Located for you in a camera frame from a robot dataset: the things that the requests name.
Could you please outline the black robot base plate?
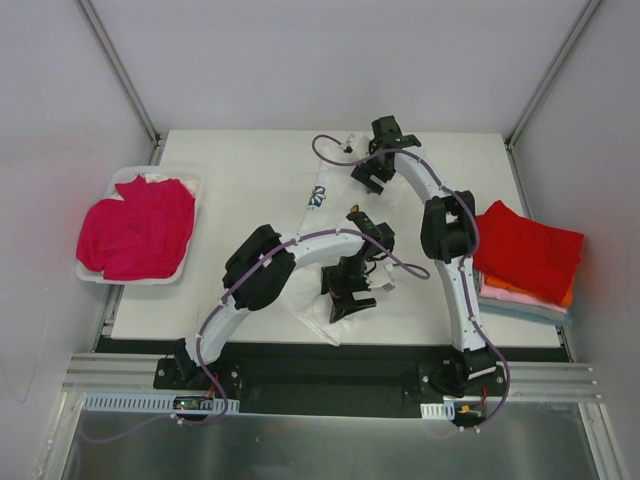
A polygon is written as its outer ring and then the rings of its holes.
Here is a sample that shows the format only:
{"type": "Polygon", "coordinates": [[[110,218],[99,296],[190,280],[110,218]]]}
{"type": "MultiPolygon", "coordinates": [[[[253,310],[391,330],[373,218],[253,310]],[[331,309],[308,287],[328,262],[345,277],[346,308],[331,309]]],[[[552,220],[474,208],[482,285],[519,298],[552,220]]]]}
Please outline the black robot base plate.
{"type": "Polygon", "coordinates": [[[218,381],[243,413],[416,418],[446,397],[490,404],[506,392],[501,367],[460,383],[445,346],[229,343],[205,368],[180,348],[158,361],[154,388],[203,393],[218,381]]]}

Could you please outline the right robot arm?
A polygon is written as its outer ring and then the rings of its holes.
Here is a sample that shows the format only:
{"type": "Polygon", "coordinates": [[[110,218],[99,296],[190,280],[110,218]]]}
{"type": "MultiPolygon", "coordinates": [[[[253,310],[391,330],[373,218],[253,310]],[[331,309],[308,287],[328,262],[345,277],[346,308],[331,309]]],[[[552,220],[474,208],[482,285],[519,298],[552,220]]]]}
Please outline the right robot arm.
{"type": "Polygon", "coordinates": [[[496,369],[474,289],[473,255],[479,246],[474,196],[446,185],[413,134],[376,134],[368,150],[352,171],[355,180],[380,194],[382,185],[398,174],[423,203],[420,243],[438,270],[451,319],[450,385],[460,394],[473,394],[496,369]]]}

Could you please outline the white t-shirt with flower print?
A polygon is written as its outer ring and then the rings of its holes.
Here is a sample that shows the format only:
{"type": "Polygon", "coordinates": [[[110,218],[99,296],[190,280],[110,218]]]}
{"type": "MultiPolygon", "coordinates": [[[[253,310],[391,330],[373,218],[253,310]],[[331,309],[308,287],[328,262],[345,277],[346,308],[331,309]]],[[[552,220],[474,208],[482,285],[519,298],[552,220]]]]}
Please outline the white t-shirt with flower print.
{"type": "Polygon", "coordinates": [[[396,255],[409,265],[407,270],[390,258],[379,256],[365,263],[372,290],[358,298],[373,296],[377,305],[330,322],[332,302],[320,293],[321,266],[297,270],[280,297],[296,320],[322,341],[341,344],[409,344],[413,314],[426,277],[427,260],[411,235],[418,232],[410,217],[418,218],[421,204],[409,184],[396,176],[380,195],[369,193],[350,177],[346,169],[321,167],[314,185],[314,199],[303,216],[300,229],[312,230],[336,223],[358,206],[375,223],[386,222],[396,233],[396,255]]]}

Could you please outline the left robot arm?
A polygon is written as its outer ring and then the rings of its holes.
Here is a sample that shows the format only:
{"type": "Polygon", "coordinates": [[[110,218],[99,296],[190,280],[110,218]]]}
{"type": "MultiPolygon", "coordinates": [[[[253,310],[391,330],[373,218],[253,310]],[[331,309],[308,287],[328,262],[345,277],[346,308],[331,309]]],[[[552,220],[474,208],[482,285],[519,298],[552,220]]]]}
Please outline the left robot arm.
{"type": "Polygon", "coordinates": [[[177,377],[192,389],[205,386],[211,365],[239,325],[250,313],[274,303],[303,267],[338,261],[320,274],[320,293],[332,301],[332,322],[375,306],[374,299],[357,300],[354,294],[371,289],[365,263],[386,249],[380,227],[358,214],[335,227],[298,236],[283,236],[269,224],[258,227],[226,262],[223,293],[215,308],[195,333],[174,344],[177,377]]]}

